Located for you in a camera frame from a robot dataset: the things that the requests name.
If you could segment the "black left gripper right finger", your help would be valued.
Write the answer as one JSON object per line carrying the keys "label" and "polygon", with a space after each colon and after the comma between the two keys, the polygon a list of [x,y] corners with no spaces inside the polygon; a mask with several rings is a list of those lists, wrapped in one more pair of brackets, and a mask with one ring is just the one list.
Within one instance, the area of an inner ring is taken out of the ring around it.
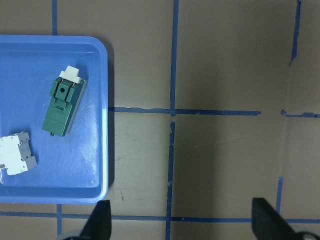
{"label": "black left gripper right finger", "polygon": [[252,199],[251,228],[257,240],[297,239],[295,231],[265,198]]}

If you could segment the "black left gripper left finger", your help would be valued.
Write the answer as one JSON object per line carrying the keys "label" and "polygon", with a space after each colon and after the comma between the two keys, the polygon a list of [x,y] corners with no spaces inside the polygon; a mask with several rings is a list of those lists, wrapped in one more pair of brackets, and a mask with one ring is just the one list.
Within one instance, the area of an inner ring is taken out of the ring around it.
{"label": "black left gripper left finger", "polygon": [[99,201],[84,228],[80,240],[109,240],[112,233],[111,204],[109,200]]}

